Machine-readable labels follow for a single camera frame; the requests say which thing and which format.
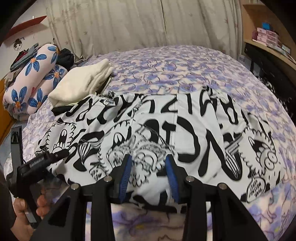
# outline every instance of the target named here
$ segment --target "cream folded blanket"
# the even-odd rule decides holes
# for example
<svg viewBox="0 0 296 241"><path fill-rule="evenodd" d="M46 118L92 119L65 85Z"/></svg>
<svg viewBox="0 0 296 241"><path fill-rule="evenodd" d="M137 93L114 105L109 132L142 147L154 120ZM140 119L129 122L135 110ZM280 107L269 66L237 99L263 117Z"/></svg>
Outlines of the cream folded blanket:
<svg viewBox="0 0 296 241"><path fill-rule="evenodd" d="M48 95L53 107L79 102L107 80L113 71L108 59L97 64L71 69L57 87Z"/></svg>

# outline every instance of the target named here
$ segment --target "beige curtain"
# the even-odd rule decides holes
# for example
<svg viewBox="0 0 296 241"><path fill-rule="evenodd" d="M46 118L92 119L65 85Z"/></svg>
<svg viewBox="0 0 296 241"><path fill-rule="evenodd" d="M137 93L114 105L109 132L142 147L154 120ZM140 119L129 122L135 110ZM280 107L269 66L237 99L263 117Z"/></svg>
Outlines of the beige curtain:
<svg viewBox="0 0 296 241"><path fill-rule="evenodd" d="M75 58L166 45L242 49L239 0L45 0L58 46Z"/></svg>

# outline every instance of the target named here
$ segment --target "silver bolt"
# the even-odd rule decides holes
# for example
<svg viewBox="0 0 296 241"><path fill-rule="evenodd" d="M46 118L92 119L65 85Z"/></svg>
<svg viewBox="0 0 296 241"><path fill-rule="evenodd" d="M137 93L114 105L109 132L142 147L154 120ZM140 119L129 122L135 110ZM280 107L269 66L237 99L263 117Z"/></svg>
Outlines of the silver bolt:
<svg viewBox="0 0 296 241"><path fill-rule="evenodd" d="M105 182L111 182L112 181L112 177L111 176L106 176L106 177L104 177L104 181Z"/></svg>
<svg viewBox="0 0 296 241"><path fill-rule="evenodd" d="M220 183L219 188L221 188L222 190L225 190L227 189L227 185L225 183Z"/></svg>
<svg viewBox="0 0 296 241"><path fill-rule="evenodd" d="M78 184L78 183L73 183L73 184L71 185L71 188L72 188L73 190L76 190L77 188L79 188L79 184Z"/></svg>
<svg viewBox="0 0 296 241"><path fill-rule="evenodd" d="M193 176L187 176L185 179L186 179L187 182L193 182L194 181Z"/></svg>

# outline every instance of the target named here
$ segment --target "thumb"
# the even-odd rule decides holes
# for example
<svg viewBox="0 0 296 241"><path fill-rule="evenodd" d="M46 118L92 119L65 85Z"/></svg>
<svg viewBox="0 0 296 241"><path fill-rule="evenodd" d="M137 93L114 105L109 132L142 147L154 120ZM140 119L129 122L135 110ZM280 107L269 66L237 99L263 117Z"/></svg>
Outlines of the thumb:
<svg viewBox="0 0 296 241"><path fill-rule="evenodd" d="M22 198L16 198L15 202L13 203L13 207L15 209L15 214L17 218L19 218L22 223L28 224L29 221L25 215L25 211L27 210L27 203Z"/></svg>

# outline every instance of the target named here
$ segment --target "bed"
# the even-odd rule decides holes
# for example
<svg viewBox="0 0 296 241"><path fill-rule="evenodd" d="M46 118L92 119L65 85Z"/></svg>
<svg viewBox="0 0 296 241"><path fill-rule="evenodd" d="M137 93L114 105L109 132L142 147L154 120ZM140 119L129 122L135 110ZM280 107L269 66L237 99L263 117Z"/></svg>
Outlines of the bed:
<svg viewBox="0 0 296 241"><path fill-rule="evenodd" d="M296 128L276 97L239 62L220 51L198 46L166 46L112 52L85 63L95 64L109 59L115 67L113 80L104 91L115 93L176 94L193 92L202 85L229 94L242 108L268 120L272 136L280 146L285 162L283 180L272 190L246 208L252 214L268 240L278 240L296 214ZM58 117L51 112L51 104L44 102L37 113L30 116L23 130L23 156L30 160L35 154L33 143ZM8 157L4 174L12 171ZM47 189L54 200L66 188L61 182ZM86 217L86 240L90 240L90 216ZM133 208L128 204L112 205L116 240L181 240L185 215L166 214ZM207 216L208 240L212 239L211 215Z"/></svg>

